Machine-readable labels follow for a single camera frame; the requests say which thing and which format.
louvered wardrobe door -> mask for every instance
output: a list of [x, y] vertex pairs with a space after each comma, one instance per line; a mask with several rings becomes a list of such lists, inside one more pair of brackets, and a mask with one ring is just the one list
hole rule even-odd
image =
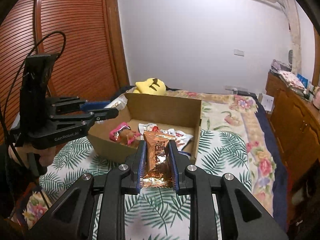
[[[117, 91], [106, 0], [42, 0], [41, 29], [43, 37], [55, 30], [67, 37], [51, 78], [57, 95], [105, 100]], [[57, 35], [44, 41], [44, 51], [59, 51], [62, 40]]]
[[[0, 101], [2, 111], [15, 74], [34, 46], [33, 8], [34, 0], [19, 0], [0, 26]], [[22, 71], [8, 102], [5, 116], [7, 128], [10, 128], [19, 112], [21, 80]], [[2, 141], [3, 130], [0, 125], [0, 143]]]

black cable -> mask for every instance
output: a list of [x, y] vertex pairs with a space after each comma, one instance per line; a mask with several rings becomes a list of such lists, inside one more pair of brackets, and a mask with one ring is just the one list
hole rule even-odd
[[[19, 156], [16, 148], [14, 147], [14, 145], [13, 145], [13, 143], [12, 143], [12, 141], [11, 141], [11, 138], [10, 138], [10, 135], [9, 135], [9, 132], [8, 132], [8, 129], [7, 129], [7, 126], [6, 126], [6, 124], [5, 124], [5, 112], [6, 112], [6, 109], [7, 109], [7, 105], [8, 105], [8, 101], [9, 101], [9, 98], [10, 98], [11, 91], [12, 91], [12, 89], [13, 89], [13, 87], [14, 87], [14, 84], [15, 84], [18, 76], [19, 76], [20, 71], [22, 70], [22, 68], [23, 68], [23, 66], [24, 66], [24, 64], [25, 64], [25, 62], [26, 62], [26, 60], [27, 60], [27, 57], [30, 56], [30, 55], [36, 50], [36, 48], [39, 46], [39, 44], [41, 44], [41, 42], [43, 42], [45, 39], [47, 39], [47, 38], [50, 37], [51, 35], [57, 34], [57, 33], [59, 33], [59, 34], [61, 34], [61, 35], [63, 36], [63, 46], [62, 46], [62, 49], [61, 49], [61, 51], [60, 51], [60, 54], [57, 56], [57, 58], [56, 58], [55, 61], [57, 61], [57, 60], [60, 58], [60, 56], [61, 56], [61, 54], [63, 53], [63, 51], [64, 51], [64, 49], [65, 49], [65, 46], [66, 46], [66, 35], [65, 35], [63, 32], [61, 32], [61, 31], [54, 31], [54, 32], [49, 33], [49, 34], [47, 34], [46, 36], [44, 36], [44, 38], [42, 38], [42, 39], [31, 49], [31, 51], [28, 53], [28, 55], [26, 56], [26, 58], [25, 58], [24, 61], [22, 62], [21, 66], [19, 67], [19, 69], [18, 69], [18, 71], [17, 71], [17, 73], [16, 73], [16, 75], [15, 75], [15, 78], [14, 78], [14, 80], [13, 80], [13, 82], [12, 82], [12, 85], [11, 85], [11, 87], [10, 87], [10, 90], [9, 90], [9, 92], [8, 92], [8, 96], [7, 96], [7, 98], [6, 98], [5, 105], [4, 105], [4, 113], [3, 113], [3, 115], [2, 115], [2, 111], [1, 111], [1, 105], [0, 105], [0, 123], [1, 123], [1, 125], [2, 125], [2, 127], [3, 127], [3, 131], [4, 131], [4, 141], [5, 141], [5, 144], [6, 144], [6, 146], [7, 146], [7, 147], [6, 147], [6, 148], [7, 148], [7, 152], [6, 152], [6, 156], [5, 156], [6, 180], [7, 180], [7, 184], [8, 184], [9, 190], [10, 190], [10, 194], [11, 194], [11, 196], [12, 196], [12, 198], [13, 198], [13, 205], [14, 205], [14, 208], [13, 208], [13, 209], [15, 209], [15, 199], [14, 199], [14, 193], [13, 193], [13, 186], [12, 186], [12, 183], [11, 183], [11, 181], [10, 181], [9, 167], [8, 167], [8, 164], [9, 164], [9, 159], [8, 159], [8, 157], [9, 157], [9, 147], [11, 147], [11, 149], [12, 149], [14, 155], [16, 156], [17, 160], [19, 161], [20, 165], [21, 165], [22, 167], [25, 166], [25, 165], [24, 165], [23, 161], [21, 160], [21, 158], [20, 158], [20, 156]], [[46, 198], [44, 197], [44, 194], [42, 193], [42, 189], [41, 189], [39, 183], [36, 181], [36, 178], [33, 178], [33, 181], [34, 181], [34, 183], [40, 188], [41, 197], [43, 198], [44, 203], [45, 203], [46, 206], [47, 206], [47, 209], [49, 209], [49, 204], [48, 204]]]
[[63, 36], [63, 46], [62, 46], [62, 49], [61, 49], [61, 51], [60, 51], [60, 54], [58, 55], [58, 57], [57, 57], [56, 60], [55, 60], [55, 61], [57, 61], [57, 60], [60, 58], [60, 56], [61, 56], [61, 54], [63, 53], [64, 48], [65, 48], [65, 46], [66, 46], [66, 35], [65, 35], [63, 32], [61, 32], [61, 31], [54, 31], [54, 32], [49, 33], [49, 34], [47, 34], [46, 36], [44, 36], [44, 37], [32, 48], [32, 50], [28, 53], [28, 55], [26, 56], [26, 58], [24, 59], [24, 61], [23, 61], [22, 64], [20, 65], [20, 67], [19, 67], [19, 69], [18, 69], [18, 71], [17, 71], [17, 73], [16, 73], [16, 76], [15, 76], [14, 79], [13, 79], [12, 85], [11, 85], [10, 90], [9, 90], [9, 92], [8, 92], [7, 99], [6, 99], [5, 104], [4, 104], [4, 111], [3, 111], [3, 120], [4, 120], [4, 122], [5, 122], [5, 113], [6, 113], [6, 110], [7, 110], [7, 105], [8, 105], [8, 101], [9, 101], [9, 98], [10, 98], [11, 91], [12, 91], [12, 89], [13, 89], [13, 87], [14, 87], [14, 84], [15, 84], [15, 82], [16, 82], [19, 74], [20, 74], [20, 71], [22, 70], [22, 68], [23, 68], [23, 66], [24, 66], [24, 64], [25, 64], [25, 62], [26, 62], [26, 60], [27, 60], [27, 57], [30, 56], [30, 55], [36, 50], [36, 48], [37, 48], [45, 39], [47, 39], [47, 38], [50, 37], [51, 35], [57, 34], [57, 33], [59, 33], [59, 34], [61, 34], [61, 35]]

cardboard box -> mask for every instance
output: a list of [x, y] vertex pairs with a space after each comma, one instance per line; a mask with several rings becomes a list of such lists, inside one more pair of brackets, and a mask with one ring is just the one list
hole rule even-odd
[[192, 134], [194, 138], [183, 151], [191, 153], [192, 162], [196, 160], [201, 130], [201, 100], [135, 93], [126, 93], [125, 96], [128, 103], [119, 111], [117, 118], [95, 123], [89, 130], [88, 140], [98, 155], [123, 163], [128, 155], [136, 152], [136, 148], [111, 141], [111, 130], [121, 122], [127, 122], [134, 131], [139, 131], [139, 123], [156, 123], [163, 130], [174, 128]]

pink bottle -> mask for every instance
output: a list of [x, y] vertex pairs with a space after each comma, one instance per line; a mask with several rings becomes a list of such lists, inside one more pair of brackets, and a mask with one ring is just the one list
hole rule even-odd
[[313, 98], [313, 105], [320, 109], [320, 88], [316, 87], [315, 88], [315, 97]]

pikachu plush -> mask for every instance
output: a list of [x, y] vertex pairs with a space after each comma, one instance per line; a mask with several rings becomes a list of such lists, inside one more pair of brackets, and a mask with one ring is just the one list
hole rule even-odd
[[133, 93], [142, 93], [162, 96], [165, 93], [165, 84], [157, 78], [148, 78], [143, 82], [136, 82], [137, 88]]

